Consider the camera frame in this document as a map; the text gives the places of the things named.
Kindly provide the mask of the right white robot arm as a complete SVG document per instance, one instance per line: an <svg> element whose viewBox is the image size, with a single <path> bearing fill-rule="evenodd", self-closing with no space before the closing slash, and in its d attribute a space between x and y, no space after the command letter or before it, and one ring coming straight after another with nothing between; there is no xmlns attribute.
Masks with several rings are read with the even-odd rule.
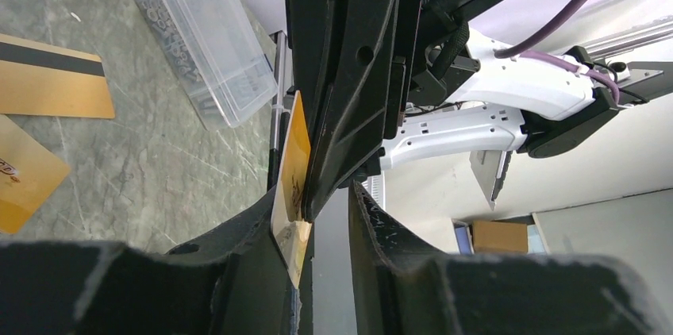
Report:
<svg viewBox="0 0 673 335"><path fill-rule="evenodd" d="M578 48L553 56L469 28L501 1L285 0L312 145L302 219L351 179L461 152L558 156L617 115L619 87Z"/></svg>

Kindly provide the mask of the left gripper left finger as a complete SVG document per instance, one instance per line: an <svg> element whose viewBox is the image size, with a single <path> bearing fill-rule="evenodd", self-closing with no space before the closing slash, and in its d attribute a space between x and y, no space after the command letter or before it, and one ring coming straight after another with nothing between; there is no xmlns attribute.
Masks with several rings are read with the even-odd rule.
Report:
<svg viewBox="0 0 673 335"><path fill-rule="evenodd" d="M120 241L3 241L4 334L286 334L278 187L165 254Z"/></svg>

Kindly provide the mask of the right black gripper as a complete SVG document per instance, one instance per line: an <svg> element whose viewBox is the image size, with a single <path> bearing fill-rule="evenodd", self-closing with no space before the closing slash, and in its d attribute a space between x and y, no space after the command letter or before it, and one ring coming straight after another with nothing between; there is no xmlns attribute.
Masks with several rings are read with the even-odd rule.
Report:
<svg viewBox="0 0 673 335"><path fill-rule="evenodd" d="M286 0L294 85L310 143L302 217L380 172L406 100L421 0Z"/></svg>

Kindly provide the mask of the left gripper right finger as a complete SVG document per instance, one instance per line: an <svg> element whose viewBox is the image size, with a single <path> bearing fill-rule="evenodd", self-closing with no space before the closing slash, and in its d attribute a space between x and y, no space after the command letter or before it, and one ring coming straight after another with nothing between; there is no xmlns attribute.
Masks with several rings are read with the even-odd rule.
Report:
<svg viewBox="0 0 673 335"><path fill-rule="evenodd" d="M348 189L360 334L669 334L636 271L609 256L449 254Z"/></svg>

